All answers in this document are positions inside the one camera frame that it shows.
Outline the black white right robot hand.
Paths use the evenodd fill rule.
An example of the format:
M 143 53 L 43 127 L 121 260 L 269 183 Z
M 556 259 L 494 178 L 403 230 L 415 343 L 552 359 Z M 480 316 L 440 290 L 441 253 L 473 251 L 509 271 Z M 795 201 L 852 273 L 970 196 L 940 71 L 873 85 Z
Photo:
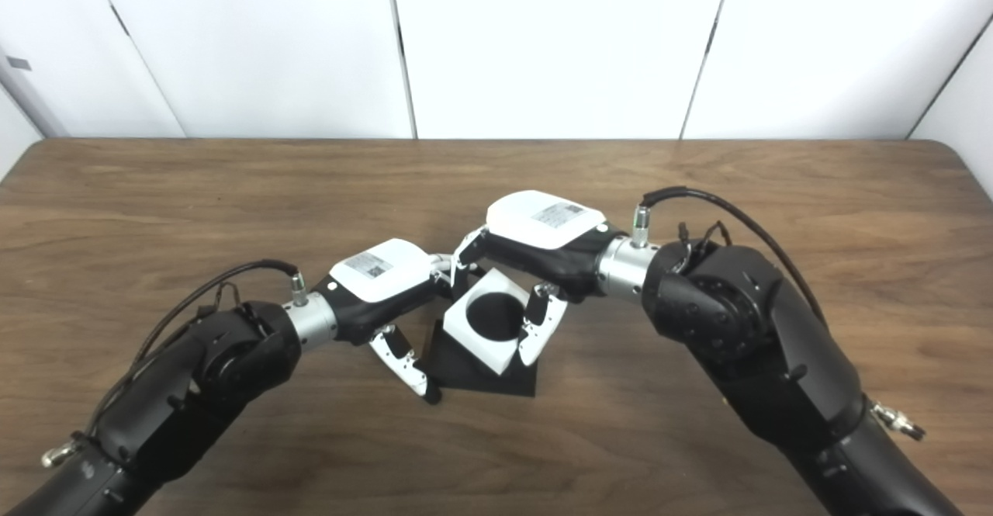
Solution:
M 454 305 L 443 328 L 493 373 L 517 360 L 532 367 L 569 304 L 607 295 L 603 261 L 627 239 L 601 211 L 572 200 L 537 190 L 503 196 L 452 255 Z M 522 309 L 510 322 L 514 352 L 497 353 L 489 339 L 471 336 L 469 308 L 490 294 Z

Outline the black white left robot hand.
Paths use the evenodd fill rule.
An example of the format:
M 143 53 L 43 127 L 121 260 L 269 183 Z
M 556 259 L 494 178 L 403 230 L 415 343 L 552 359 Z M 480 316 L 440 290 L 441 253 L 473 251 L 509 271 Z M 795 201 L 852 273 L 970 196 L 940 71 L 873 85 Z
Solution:
M 368 345 L 418 398 L 437 405 L 441 390 L 397 321 L 450 291 L 451 267 L 450 254 L 426 253 L 402 239 L 341 259 L 313 287 L 327 305 L 329 339 Z

